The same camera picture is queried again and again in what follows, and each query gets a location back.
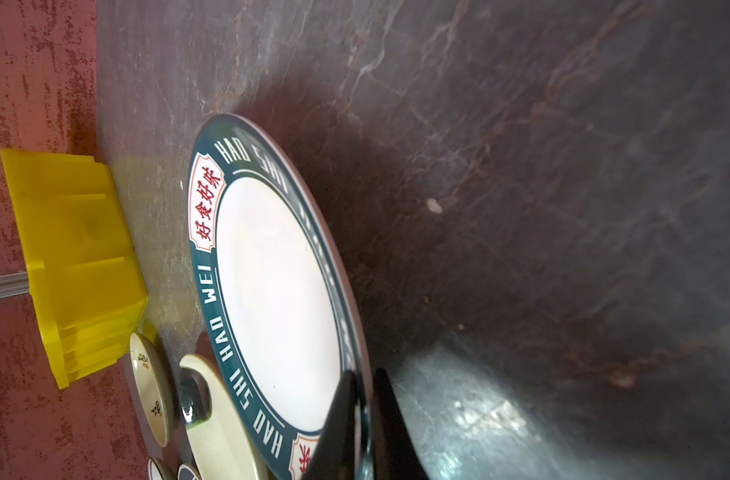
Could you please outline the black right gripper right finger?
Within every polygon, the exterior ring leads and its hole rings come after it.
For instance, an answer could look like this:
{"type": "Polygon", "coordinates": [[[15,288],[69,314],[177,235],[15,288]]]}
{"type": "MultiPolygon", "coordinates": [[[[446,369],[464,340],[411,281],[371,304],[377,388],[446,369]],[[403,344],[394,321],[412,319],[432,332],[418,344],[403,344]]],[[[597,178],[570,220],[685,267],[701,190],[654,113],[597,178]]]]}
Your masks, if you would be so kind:
{"type": "Polygon", "coordinates": [[[427,480],[385,369],[375,371],[373,388],[374,478],[427,480]]]}

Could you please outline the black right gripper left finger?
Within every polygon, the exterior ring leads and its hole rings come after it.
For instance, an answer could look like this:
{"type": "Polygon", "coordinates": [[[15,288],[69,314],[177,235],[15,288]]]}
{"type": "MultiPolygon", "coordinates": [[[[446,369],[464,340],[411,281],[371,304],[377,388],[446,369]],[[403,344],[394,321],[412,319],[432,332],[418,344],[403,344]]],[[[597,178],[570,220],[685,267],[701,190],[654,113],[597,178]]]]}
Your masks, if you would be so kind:
{"type": "Polygon", "coordinates": [[[319,444],[303,474],[304,480],[352,480],[355,474],[355,409],[357,384],[353,372],[342,374],[319,444]]]}

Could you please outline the cream plate with black blotch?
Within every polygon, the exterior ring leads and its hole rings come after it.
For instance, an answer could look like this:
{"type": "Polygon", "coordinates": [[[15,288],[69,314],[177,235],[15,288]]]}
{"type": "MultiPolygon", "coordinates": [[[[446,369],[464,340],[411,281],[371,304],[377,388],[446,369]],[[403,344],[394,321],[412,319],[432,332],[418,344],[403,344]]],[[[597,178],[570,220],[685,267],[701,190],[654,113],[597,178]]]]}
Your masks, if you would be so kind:
{"type": "Polygon", "coordinates": [[[218,369],[198,354],[185,355],[179,366],[180,409],[200,477],[268,479],[218,369]]]}

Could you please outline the green banded HAO SHI plate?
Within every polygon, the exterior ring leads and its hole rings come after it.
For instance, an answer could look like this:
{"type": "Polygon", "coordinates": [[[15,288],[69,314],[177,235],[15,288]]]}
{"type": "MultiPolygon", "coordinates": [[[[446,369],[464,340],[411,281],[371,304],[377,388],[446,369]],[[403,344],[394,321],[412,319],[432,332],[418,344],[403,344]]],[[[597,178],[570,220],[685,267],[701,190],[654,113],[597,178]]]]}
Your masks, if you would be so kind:
{"type": "Polygon", "coordinates": [[[272,473],[308,471],[346,373],[356,381],[355,453],[365,455],[373,386],[352,288],[306,182],[254,122],[219,114],[200,130],[187,225],[217,364],[272,473]]]}

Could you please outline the white plate green red rim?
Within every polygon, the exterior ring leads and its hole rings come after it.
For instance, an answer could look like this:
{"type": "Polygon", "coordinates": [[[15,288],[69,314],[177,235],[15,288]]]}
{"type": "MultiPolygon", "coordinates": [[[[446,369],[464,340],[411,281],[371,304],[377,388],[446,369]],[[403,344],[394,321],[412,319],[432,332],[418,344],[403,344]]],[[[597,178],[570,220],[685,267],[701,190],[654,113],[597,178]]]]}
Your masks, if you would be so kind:
{"type": "Polygon", "coordinates": [[[194,466],[183,463],[178,468],[177,480],[201,480],[201,475],[194,466]]]}

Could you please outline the small cream plate with calligraphy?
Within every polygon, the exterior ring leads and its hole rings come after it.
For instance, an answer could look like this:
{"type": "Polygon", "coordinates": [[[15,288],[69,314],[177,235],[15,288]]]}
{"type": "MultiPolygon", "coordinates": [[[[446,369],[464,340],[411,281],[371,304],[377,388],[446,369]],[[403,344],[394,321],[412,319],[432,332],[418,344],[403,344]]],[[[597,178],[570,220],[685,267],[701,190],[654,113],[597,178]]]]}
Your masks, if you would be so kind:
{"type": "Polygon", "coordinates": [[[129,352],[144,416],[156,442],[166,447],[172,436],[175,413],[165,363],[154,344],[140,333],[130,335],[129,352]]]}

